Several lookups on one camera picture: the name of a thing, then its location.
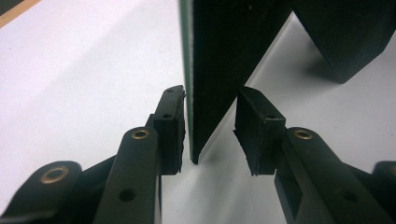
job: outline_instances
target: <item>white surface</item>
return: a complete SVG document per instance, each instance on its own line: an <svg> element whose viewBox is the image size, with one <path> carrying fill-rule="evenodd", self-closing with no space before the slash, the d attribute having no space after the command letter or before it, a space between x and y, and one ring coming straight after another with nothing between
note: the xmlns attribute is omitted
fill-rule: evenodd
<svg viewBox="0 0 396 224"><path fill-rule="evenodd" d="M176 1L43 0L0 30L0 211L37 168L86 169L115 154L164 89L183 83ZM339 85L293 18L251 86L288 119L370 172L396 160L396 38ZM272 176L251 177L233 116L200 165L163 178L163 223L285 223Z"/></svg>

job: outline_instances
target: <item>white background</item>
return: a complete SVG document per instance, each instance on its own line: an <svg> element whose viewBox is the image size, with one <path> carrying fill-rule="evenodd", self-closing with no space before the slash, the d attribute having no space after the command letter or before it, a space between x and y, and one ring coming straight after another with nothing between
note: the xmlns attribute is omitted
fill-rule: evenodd
<svg viewBox="0 0 396 224"><path fill-rule="evenodd" d="M0 212L39 167L114 155L163 90L183 84L177 1L43 0L0 30ZM396 38L344 85L293 17L250 86L371 172L396 160ZM163 223L285 223L272 176L251 177L231 116L200 165L163 178Z"/></svg>

